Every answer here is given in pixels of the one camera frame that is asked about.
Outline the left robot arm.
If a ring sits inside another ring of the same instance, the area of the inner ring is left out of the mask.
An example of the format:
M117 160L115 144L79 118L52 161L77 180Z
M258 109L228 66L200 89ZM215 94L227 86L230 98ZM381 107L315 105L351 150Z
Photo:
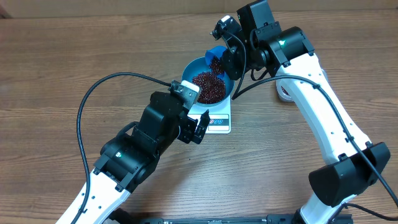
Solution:
M188 117L199 94L156 91L140 121L131 122L108 141L85 184L59 223L103 223L156 169L160 156L175 139L201 143L210 121Z

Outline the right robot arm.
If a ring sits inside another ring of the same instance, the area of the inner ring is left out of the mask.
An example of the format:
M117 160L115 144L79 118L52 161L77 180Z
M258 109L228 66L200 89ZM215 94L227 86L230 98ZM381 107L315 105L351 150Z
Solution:
M237 17L220 19L212 36L227 48L220 62L230 79L242 82L246 72L263 70L254 86L276 82L290 96L318 141L325 165L308 176L313 194L284 223L344 223L340 217L352 199L377 182L391 153L374 144L350 118L335 95L319 59L299 27L282 30L267 1L254 1Z

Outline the blue plastic measuring scoop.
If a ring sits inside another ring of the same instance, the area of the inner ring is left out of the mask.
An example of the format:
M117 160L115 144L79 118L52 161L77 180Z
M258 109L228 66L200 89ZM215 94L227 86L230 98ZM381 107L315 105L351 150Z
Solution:
M213 57L217 57L220 60L220 62L221 62L221 57L223 56L223 53L226 50L227 50L227 48L223 47L223 46L217 46L217 47L214 47L214 48L212 48L210 50L207 50L206 53L205 53L205 62L207 64L207 66L209 67L210 61L211 61L211 59ZM226 73L224 72L223 75L217 75L217 77L218 78L224 78L225 75L226 75Z

